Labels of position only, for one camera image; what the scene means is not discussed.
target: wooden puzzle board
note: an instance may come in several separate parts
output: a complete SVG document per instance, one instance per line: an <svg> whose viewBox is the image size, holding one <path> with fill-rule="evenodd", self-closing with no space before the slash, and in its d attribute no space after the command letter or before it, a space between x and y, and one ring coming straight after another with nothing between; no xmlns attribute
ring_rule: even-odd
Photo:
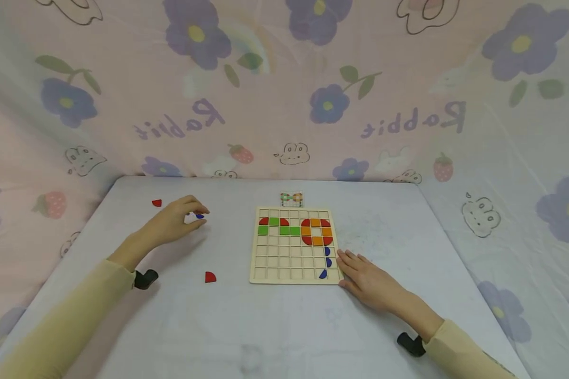
<svg viewBox="0 0 569 379"><path fill-rule="evenodd" d="M258 207L250 283L337 284L337 248L331 211Z"/></svg>

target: table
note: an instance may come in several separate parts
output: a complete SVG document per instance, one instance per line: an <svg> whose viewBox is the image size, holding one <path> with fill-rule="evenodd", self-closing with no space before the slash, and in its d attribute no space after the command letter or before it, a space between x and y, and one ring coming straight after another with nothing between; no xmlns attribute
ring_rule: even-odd
<svg viewBox="0 0 569 379"><path fill-rule="evenodd" d="M519 378L515 351L418 187L401 183L259 181L128 176L114 184L0 350L0 359L46 312L159 208L196 195L200 231L161 246L139 270L160 278L125 296L67 378L445 378L396 344L410 328L337 286L249 283L257 206L302 190L333 214L339 246L387 269ZM205 284L212 271L216 283Z"/></svg>

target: beige sleeve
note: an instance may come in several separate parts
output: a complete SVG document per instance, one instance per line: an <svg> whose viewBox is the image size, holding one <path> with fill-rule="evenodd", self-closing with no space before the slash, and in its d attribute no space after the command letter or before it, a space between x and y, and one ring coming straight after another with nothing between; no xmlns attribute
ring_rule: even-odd
<svg viewBox="0 0 569 379"><path fill-rule="evenodd" d="M99 263L5 356L0 379L62 378L133 282L134 274L124 267Z"/></svg>
<svg viewBox="0 0 569 379"><path fill-rule="evenodd" d="M516 378L451 320L445 320L424 348L428 356L453 379Z"/></svg>

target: red quarter circle piece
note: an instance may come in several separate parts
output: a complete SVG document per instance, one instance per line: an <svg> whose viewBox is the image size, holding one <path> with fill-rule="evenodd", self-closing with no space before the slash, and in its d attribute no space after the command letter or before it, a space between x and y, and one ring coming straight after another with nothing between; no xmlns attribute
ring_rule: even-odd
<svg viewBox="0 0 569 379"><path fill-rule="evenodd" d="M205 283L213 283L217 282L217 277L210 271L204 273L204 282Z"/></svg>

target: strawberry print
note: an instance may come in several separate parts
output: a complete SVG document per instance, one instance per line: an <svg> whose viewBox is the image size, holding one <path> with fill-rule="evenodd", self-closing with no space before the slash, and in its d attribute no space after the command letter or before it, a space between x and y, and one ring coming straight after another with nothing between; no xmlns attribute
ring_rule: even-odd
<svg viewBox="0 0 569 379"><path fill-rule="evenodd" d="M445 153L440 153L434 164L435 178L440 182L445 182L453 176L453 161Z"/></svg>
<svg viewBox="0 0 569 379"><path fill-rule="evenodd" d="M53 191L38 196L33 212L40 212L43 216L52 219L60 219L65 213L67 203L63 192Z"/></svg>
<svg viewBox="0 0 569 379"><path fill-rule="evenodd" d="M249 164L253 161L253 153L243 145L230 145L230 155L240 163Z"/></svg>

